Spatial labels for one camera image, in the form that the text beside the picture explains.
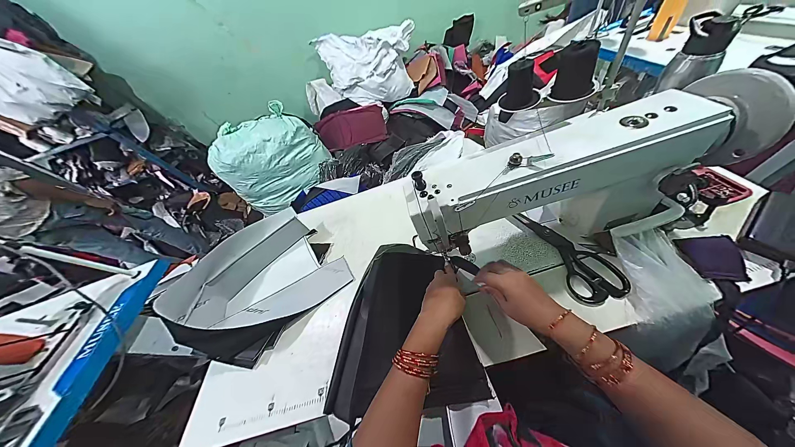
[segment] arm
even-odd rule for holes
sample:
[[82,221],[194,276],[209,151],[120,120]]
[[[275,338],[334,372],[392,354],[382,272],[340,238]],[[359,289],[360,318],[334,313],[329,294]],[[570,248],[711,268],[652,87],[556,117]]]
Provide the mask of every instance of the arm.
[[[403,349],[437,354],[444,334],[461,317],[464,300],[456,274],[437,271],[422,302],[422,310],[403,344]],[[356,447],[408,447],[417,445],[420,418],[428,380],[420,379],[392,366],[367,408],[356,431]]]
[[77,202],[85,203],[95,208],[113,209],[112,200],[100,199],[88,196],[79,192],[69,191],[68,189],[58,188],[32,178],[14,181],[14,187],[24,192],[26,195],[38,200],[51,200],[53,202]]
[[[550,336],[569,355],[586,345],[592,326],[569,314],[554,329],[549,324],[565,309],[530,276],[509,263],[486,265],[475,279],[505,313],[535,332]],[[599,334],[581,365],[602,362],[615,350],[613,340]],[[731,419],[688,393],[674,381],[634,358],[634,368],[617,385],[596,381],[610,400],[657,445],[763,446]]]

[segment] woman's right hand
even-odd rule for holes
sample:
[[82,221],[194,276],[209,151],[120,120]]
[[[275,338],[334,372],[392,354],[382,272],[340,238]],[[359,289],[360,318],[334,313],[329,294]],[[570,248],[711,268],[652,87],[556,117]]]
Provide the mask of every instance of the woman's right hand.
[[549,324],[565,311],[536,280],[506,261],[483,266],[475,284],[490,294],[508,317],[536,332],[547,334]]

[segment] blue strip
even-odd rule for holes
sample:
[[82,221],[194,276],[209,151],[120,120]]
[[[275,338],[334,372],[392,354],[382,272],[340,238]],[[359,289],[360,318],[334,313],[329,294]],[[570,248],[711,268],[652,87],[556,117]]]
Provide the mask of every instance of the blue strip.
[[[133,324],[133,320],[143,309],[146,298],[152,294],[168,267],[167,261],[157,261],[143,279],[124,290],[108,309],[108,313],[116,321],[122,333]],[[103,318],[52,388],[61,396],[61,400],[41,430],[36,433],[36,437],[30,443],[31,446],[52,447],[58,442],[99,374],[116,351],[118,343],[116,331],[108,318]]]
[[[613,60],[615,59],[615,51],[601,48],[599,49],[599,59]],[[664,65],[655,64],[648,60],[640,59],[639,57],[630,56],[629,54],[624,56],[621,66],[627,67],[638,73],[649,73],[652,76],[660,76],[663,68],[665,68]]]

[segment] green wall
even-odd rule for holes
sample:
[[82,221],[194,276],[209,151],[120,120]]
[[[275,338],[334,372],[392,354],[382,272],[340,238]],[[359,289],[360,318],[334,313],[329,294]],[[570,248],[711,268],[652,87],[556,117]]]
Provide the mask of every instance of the green wall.
[[[474,38],[519,41],[525,28],[518,0],[17,1],[203,142],[224,121],[265,114],[270,99],[313,121],[304,86],[328,79],[308,44],[321,34],[360,35],[412,18],[415,48],[441,41],[452,19],[468,13],[475,13]],[[538,18],[530,17],[528,34]]]

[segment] white sewing machine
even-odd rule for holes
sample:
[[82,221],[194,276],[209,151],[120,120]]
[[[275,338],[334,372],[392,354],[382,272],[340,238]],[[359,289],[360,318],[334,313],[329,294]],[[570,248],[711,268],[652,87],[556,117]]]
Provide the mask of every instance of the white sewing machine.
[[[795,88],[776,73],[734,70],[685,90],[414,173],[404,191],[419,238],[433,251],[466,255],[471,229],[559,201],[561,222],[581,235],[644,218],[649,227],[666,224],[684,209],[658,190],[665,176],[753,157],[793,125]],[[669,211],[649,218],[661,202]]]

